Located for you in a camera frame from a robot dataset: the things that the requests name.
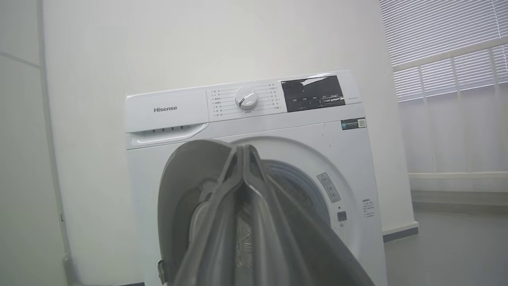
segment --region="white wall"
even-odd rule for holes
[[[44,14],[58,171],[85,284],[142,280],[123,150],[128,94],[350,69],[383,229],[414,223],[378,1],[46,0]]]
[[[438,173],[410,179],[411,190],[508,192],[508,83],[499,85],[497,95],[495,86],[461,93],[462,108],[457,93],[430,97],[427,107],[423,99],[399,103],[408,171]],[[439,177],[455,172],[467,174]],[[474,172],[487,174],[476,178]]]
[[[67,285],[37,7],[0,1],[0,285]]]

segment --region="window blind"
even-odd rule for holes
[[[508,1],[381,0],[380,5],[392,65],[405,66],[394,73],[399,101],[508,81],[508,44],[447,56],[508,39]],[[436,56],[443,59],[419,64]]]

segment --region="qr code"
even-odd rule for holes
[[[365,121],[365,118],[358,119],[358,128],[367,127],[367,122]]]

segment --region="digital display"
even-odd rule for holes
[[[345,105],[337,76],[281,82],[288,112]]]

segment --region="white dial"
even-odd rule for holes
[[[235,102],[242,109],[252,109],[258,102],[258,93],[254,88],[241,87],[236,92]]]

